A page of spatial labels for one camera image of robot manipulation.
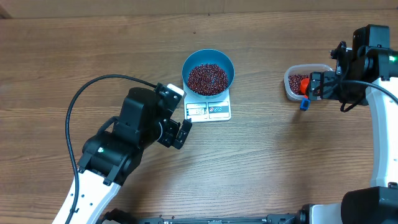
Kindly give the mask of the blue plastic bowl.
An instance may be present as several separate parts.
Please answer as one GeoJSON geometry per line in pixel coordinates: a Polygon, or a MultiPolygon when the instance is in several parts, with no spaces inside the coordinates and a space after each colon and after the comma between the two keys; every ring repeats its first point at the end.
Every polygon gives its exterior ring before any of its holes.
{"type": "Polygon", "coordinates": [[[188,56],[182,67],[183,84],[187,86],[188,74],[194,67],[207,63],[217,64],[227,73],[229,85],[226,90],[229,90],[235,78],[234,65],[226,54],[215,49],[201,49],[188,56]]]}

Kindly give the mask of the orange scoop with blue handle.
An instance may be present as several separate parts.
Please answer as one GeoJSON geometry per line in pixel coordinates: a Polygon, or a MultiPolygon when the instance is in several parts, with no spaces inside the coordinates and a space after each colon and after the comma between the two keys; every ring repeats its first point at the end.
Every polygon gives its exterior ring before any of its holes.
{"type": "Polygon", "coordinates": [[[308,93],[307,93],[307,89],[308,89],[309,83],[310,83],[310,79],[309,78],[304,78],[300,82],[300,92],[303,94],[303,99],[302,99],[301,104],[300,104],[300,110],[301,111],[306,111],[310,107],[310,102],[311,101],[308,98],[308,93]]]}

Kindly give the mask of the red beans in container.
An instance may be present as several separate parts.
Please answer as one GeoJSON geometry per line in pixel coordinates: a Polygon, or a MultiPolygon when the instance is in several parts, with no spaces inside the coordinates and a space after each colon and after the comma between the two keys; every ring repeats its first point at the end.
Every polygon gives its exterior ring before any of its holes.
{"type": "Polygon", "coordinates": [[[301,81],[309,78],[309,74],[293,74],[289,76],[289,87],[292,91],[292,93],[296,95],[303,95],[301,92],[300,86],[301,86],[301,81]]]}

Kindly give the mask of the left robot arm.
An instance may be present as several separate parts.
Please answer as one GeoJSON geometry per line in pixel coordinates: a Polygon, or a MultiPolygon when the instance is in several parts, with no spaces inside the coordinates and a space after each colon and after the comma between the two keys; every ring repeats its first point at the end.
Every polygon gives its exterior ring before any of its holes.
{"type": "Polygon", "coordinates": [[[144,149],[154,142],[181,149],[192,123],[171,116],[185,96],[173,84],[131,88],[119,116],[108,119],[83,145],[77,176],[54,223],[96,223],[141,163],[144,149]]]}

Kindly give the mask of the red beans in bowl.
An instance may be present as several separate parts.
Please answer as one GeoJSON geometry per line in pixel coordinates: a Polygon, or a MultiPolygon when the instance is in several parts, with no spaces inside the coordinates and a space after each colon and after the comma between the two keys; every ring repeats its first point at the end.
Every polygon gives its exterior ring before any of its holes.
{"type": "Polygon", "coordinates": [[[188,74],[187,86],[195,93],[213,96],[224,92],[228,87],[228,75],[217,64],[201,64],[188,74]]]}

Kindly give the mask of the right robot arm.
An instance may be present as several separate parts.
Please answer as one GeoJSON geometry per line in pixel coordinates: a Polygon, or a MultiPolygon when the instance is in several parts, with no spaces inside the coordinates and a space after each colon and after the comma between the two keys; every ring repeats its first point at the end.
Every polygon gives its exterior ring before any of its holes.
{"type": "Polygon", "coordinates": [[[317,99],[337,100],[346,113],[368,106],[373,128],[370,186],[346,193],[340,203],[306,205],[297,223],[397,223],[397,51],[388,26],[369,24],[331,50],[334,71],[312,72],[302,84],[305,111],[317,99]]]}

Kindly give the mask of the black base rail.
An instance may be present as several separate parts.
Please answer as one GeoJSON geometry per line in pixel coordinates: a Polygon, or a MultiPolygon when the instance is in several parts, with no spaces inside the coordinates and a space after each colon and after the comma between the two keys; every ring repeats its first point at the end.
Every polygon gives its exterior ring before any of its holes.
{"type": "Polygon", "coordinates": [[[310,224],[306,210],[297,213],[269,214],[266,217],[233,218],[135,218],[130,213],[115,208],[99,218],[96,224],[310,224]]]}

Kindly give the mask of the clear plastic container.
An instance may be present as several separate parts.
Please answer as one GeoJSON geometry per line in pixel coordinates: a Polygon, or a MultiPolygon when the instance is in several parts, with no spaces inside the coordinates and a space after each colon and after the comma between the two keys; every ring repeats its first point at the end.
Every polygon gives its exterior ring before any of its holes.
{"type": "Polygon", "coordinates": [[[311,64],[303,64],[303,65],[294,65],[290,67],[284,74],[284,85],[285,85],[285,92],[287,98],[291,101],[299,101],[303,99],[303,95],[295,94],[289,84],[289,77],[291,75],[296,74],[310,74],[311,72],[324,72],[324,71],[332,71],[333,69],[325,64],[319,63],[311,63],[311,64]]]}

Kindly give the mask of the white digital kitchen scale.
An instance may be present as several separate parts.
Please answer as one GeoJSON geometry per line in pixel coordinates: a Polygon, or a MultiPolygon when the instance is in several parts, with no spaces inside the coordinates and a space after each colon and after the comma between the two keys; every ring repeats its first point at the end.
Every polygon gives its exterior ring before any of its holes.
{"type": "Polygon", "coordinates": [[[232,117],[229,90],[215,96],[199,95],[186,85],[184,99],[184,118],[192,123],[204,123],[214,121],[229,121],[232,117]]]}

